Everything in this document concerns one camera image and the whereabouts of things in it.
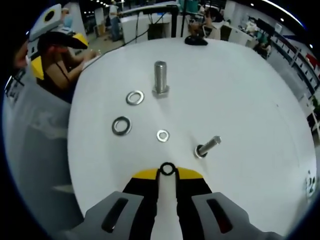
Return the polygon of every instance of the flat washer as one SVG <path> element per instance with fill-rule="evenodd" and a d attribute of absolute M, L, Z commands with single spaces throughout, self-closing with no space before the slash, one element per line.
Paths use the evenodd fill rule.
<path fill-rule="evenodd" d="M 160 137 L 160 134 L 165 134 L 165 138 L 161 138 Z M 157 133 L 156 133 L 156 138 L 159 140 L 159 142 L 162 142 L 162 143 L 165 143 L 166 141 L 168 141 L 170 137 L 170 134 L 167 130 L 159 130 Z"/>
<path fill-rule="evenodd" d="M 167 173 L 164 171 L 165 166 L 170 166 L 172 168 L 171 172 Z M 160 173 L 162 173 L 165 176 L 170 176 L 174 174 L 177 171 L 176 166 L 172 162 L 164 162 L 160 166 Z"/>
<path fill-rule="evenodd" d="M 121 121 L 125 121 L 126 123 L 126 128 L 123 131 L 118 131 L 117 130 L 117 124 Z M 117 136 L 124 136 L 127 135 L 130 131 L 131 131 L 131 121 L 129 118 L 125 117 L 125 116 L 120 116 L 118 118 L 116 118 L 113 123 L 112 123 L 112 132 L 117 135 Z"/>
<path fill-rule="evenodd" d="M 135 94 L 138 94 L 140 96 L 140 98 L 137 101 L 131 101 L 130 98 Z M 142 103 L 142 101 L 144 99 L 145 99 L 144 93 L 142 91 L 136 90 L 136 91 L 129 92 L 129 94 L 125 98 L 125 101 L 129 105 L 136 106 L 136 105 L 139 105 L 140 103 Z"/>

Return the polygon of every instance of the metal washer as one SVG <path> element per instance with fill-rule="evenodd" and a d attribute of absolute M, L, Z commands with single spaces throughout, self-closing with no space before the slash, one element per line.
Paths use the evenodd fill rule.
<path fill-rule="evenodd" d="M 117 124 L 121 121 L 125 121 L 126 122 L 126 128 L 123 131 L 118 131 L 117 130 Z M 112 123 L 112 132 L 117 135 L 117 136 L 124 136 L 127 135 L 130 131 L 131 131 L 131 121 L 129 118 L 125 117 L 125 116 L 120 116 L 118 118 L 116 118 L 113 123 Z"/>
<path fill-rule="evenodd" d="M 160 137 L 160 134 L 165 134 L 165 138 L 161 138 Z M 168 141 L 170 137 L 170 134 L 167 130 L 159 130 L 157 133 L 156 133 L 156 138 L 158 139 L 159 142 L 162 142 L 162 143 L 165 143 L 166 141 Z"/>
<path fill-rule="evenodd" d="M 140 96 L 140 98 L 137 101 L 131 101 L 130 98 L 135 94 L 138 94 Z M 142 103 L 142 101 L 144 99 L 145 99 L 144 93 L 142 91 L 136 90 L 136 91 L 129 92 L 129 94 L 125 98 L 125 101 L 129 105 L 136 106 L 136 105 L 139 105 L 140 103 Z"/>

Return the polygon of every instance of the bolt head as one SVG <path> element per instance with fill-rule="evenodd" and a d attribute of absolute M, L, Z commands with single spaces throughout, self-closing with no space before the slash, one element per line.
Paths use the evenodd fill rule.
<path fill-rule="evenodd" d="M 154 86 L 152 89 L 152 95 L 157 99 L 164 99 L 169 95 L 170 87 L 167 85 L 164 92 L 157 93 L 156 87 Z"/>

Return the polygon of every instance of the floor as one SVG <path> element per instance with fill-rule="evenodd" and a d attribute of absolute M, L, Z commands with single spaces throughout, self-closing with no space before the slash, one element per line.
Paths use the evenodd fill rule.
<path fill-rule="evenodd" d="M 98 38 L 94 33 L 91 33 L 87 35 L 87 38 L 89 41 L 89 48 L 101 54 L 119 48 L 124 44 L 123 40 L 113 42 L 109 32 L 106 32 L 103 36 L 99 36 Z"/>

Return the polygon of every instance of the white table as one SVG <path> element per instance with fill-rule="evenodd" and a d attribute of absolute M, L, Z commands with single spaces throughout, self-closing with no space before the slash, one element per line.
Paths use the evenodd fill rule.
<path fill-rule="evenodd" d="M 290 230 L 306 199 L 308 170 L 316 174 L 306 117 L 286 83 L 252 49 L 207 41 L 189 46 L 171 38 L 122 47 L 81 74 L 69 118 L 68 158 L 82 214 L 122 191 L 133 174 L 170 161 L 203 174 L 213 192 L 245 209 L 261 230 Z M 170 86 L 168 98 L 160 100 L 152 95 L 158 60 L 167 63 Z M 126 103 L 134 90 L 145 94 L 137 106 Z M 120 116 L 132 121 L 131 132 L 121 137 L 111 128 Z M 170 132 L 165 143 L 156 138 L 161 129 Z M 195 146 L 215 135 L 221 145 L 204 160 L 195 159 Z M 152 239 L 182 239 L 174 180 L 160 181 Z"/>

